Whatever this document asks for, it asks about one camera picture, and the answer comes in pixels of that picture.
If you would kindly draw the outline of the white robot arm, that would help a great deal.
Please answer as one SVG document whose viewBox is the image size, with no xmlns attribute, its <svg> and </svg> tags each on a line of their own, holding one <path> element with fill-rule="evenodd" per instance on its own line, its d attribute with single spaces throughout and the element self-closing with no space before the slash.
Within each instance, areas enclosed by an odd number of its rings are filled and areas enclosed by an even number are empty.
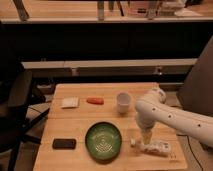
<svg viewBox="0 0 213 171">
<path fill-rule="evenodd" d="M 165 92 L 154 87 L 135 103 L 136 123 L 146 144 L 151 140 L 155 123 L 161 122 L 213 148 L 213 117 L 170 107 L 165 101 Z"/>
</svg>

